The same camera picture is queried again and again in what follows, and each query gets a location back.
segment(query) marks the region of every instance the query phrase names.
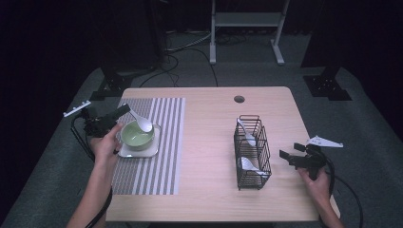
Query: wooden table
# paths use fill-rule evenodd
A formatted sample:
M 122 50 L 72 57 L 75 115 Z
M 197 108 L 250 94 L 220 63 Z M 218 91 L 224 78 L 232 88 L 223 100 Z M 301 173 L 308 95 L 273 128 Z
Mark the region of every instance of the wooden table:
M 234 97 L 245 101 L 236 103 Z M 309 139 L 287 87 L 130 88 L 123 98 L 185 98 L 178 195 L 115 195 L 107 220 L 306 221 L 318 214 L 280 149 L 303 155 Z M 238 189 L 234 131 L 239 115 L 259 115 L 266 128 L 272 176 L 260 190 Z M 339 214 L 335 201 L 332 204 Z

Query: white spoon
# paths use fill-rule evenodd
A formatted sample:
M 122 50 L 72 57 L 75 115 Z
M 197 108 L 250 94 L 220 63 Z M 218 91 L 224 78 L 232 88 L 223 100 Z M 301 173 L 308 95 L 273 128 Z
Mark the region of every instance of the white spoon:
M 250 133 L 248 133 L 248 132 L 246 131 L 245 125 L 243 125 L 243 121 L 242 121 L 240 118 L 237 118 L 237 121 L 238 121 L 238 123 L 240 123 L 240 125 L 242 126 L 243 131 L 245 132 L 246 140 L 249 142 L 249 144 L 252 145 L 252 146 L 256 146 L 255 137 L 253 137 L 253 135 L 251 135 Z
M 257 167 L 255 167 L 255 165 L 253 165 L 250 160 L 248 160 L 245 157 L 240 157 L 240 158 L 241 158 L 241 161 L 242 161 L 242 169 L 243 170 L 252 170 L 252 171 L 255 171 L 259 175 L 267 176 L 267 173 L 265 173 L 265 172 L 259 170 Z
M 150 132 L 152 130 L 152 122 L 149 121 L 148 119 L 139 116 L 136 112 L 133 111 L 133 109 L 130 108 L 130 114 L 136 119 L 137 124 L 139 124 L 140 129 L 143 132 Z

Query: gray carpet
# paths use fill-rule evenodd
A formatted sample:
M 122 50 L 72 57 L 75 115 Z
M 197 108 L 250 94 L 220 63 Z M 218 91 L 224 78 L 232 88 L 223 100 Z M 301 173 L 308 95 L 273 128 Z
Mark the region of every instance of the gray carpet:
M 218 46 L 217 64 L 213 66 L 218 85 L 289 87 L 310 137 L 318 135 L 344 143 L 343 148 L 324 148 L 323 151 L 334 162 L 336 174 L 358 194 L 364 211 L 364 227 L 403 227 L 400 215 L 400 206 L 403 205 L 403 143 L 366 96 L 358 79 L 345 69 L 336 75 L 352 101 L 331 102 L 327 98 L 314 98 L 302 76 L 318 75 L 323 68 L 299 67 L 309 36 L 281 37 L 279 45 L 285 66 L 275 63 L 274 53 L 268 46 L 270 35 L 246 38 L 239 44 Z M 168 44 L 178 47 L 195 39 L 198 37 L 194 35 L 172 34 Z M 192 48 L 208 56 L 207 43 Z M 170 74 L 152 78 L 144 86 L 216 86 L 213 71 L 200 52 L 189 49 L 172 55 L 178 58 L 178 66 Z M 174 65 L 173 57 L 165 58 L 163 68 Z M 139 86 L 158 72 L 161 71 L 135 78 L 132 87 Z M 66 110 L 88 100 L 102 80 L 102 71 L 95 69 Z M 94 102 L 93 106 L 99 115 L 103 115 L 116 108 L 118 102 L 119 98 L 106 98 L 103 102 Z M 64 227 L 67 224 L 92 168 L 92 161 L 75 141 L 69 127 L 70 119 L 60 122 L 3 227 Z M 335 197 L 346 226 L 357 227 L 357 204 L 349 189 L 339 181 L 336 182 Z M 108 227 L 147 226 L 148 223 L 138 222 L 108 223 Z M 250 223 L 244 226 L 262 227 Z M 319 224 L 316 221 L 284 222 L 277 223 L 276 227 L 319 227 Z

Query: striped placemat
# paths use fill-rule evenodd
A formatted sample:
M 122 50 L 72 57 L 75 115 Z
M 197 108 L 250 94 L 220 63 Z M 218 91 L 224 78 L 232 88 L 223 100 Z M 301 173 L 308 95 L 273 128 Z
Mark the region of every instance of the striped placemat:
M 178 194 L 185 98 L 121 99 L 162 129 L 159 152 L 151 158 L 119 158 L 112 181 L 115 195 Z M 119 123 L 131 122 L 126 113 Z

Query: metal wire basket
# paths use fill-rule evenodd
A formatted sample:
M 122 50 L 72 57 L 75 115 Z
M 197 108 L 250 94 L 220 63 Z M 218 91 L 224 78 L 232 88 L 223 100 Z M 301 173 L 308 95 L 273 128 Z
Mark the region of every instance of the metal wire basket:
M 238 188 L 261 189 L 272 175 L 266 131 L 257 115 L 241 115 L 239 119 L 245 129 L 237 120 L 234 146 Z M 255 139 L 255 146 L 246 139 L 245 130 Z

